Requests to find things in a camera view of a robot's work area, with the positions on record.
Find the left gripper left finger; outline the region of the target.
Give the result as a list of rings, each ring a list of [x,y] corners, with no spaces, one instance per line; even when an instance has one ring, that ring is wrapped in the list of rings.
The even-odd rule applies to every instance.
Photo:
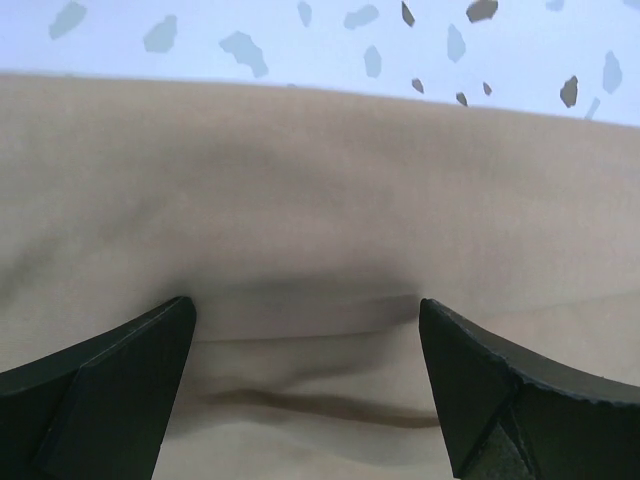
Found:
[[[2,478],[152,478],[194,329],[177,297],[3,372]]]

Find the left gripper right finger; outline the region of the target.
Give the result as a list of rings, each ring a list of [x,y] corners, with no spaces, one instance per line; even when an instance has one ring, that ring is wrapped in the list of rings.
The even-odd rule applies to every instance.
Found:
[[[443,304],[419,335],[456,479],[636,479],[639,389],[539,355]]]

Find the beige t shirt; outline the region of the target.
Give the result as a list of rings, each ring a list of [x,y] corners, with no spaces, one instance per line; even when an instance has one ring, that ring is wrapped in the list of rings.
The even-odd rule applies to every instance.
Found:
[[[639,132],[214,83],[1,78],[1,366],[188,296],[158,479],[447,479],[433,298],[639,380]]]

